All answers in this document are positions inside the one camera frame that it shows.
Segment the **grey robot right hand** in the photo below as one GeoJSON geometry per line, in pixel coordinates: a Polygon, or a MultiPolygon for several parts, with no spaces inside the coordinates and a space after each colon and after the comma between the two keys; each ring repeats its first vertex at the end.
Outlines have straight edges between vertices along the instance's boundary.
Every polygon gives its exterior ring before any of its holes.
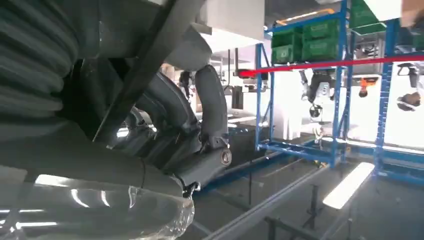
{"type": "Polygon", "coordinates": [[[56,73],[7,62],[0,68],[0,237],[3,240],[174,240],[192,223],[192,192],[231,163],[227,106],[216,70],[197,71],[203,104],[188,133],[139,126],[113,149],[72,122],[43,128],[56,73]]]}

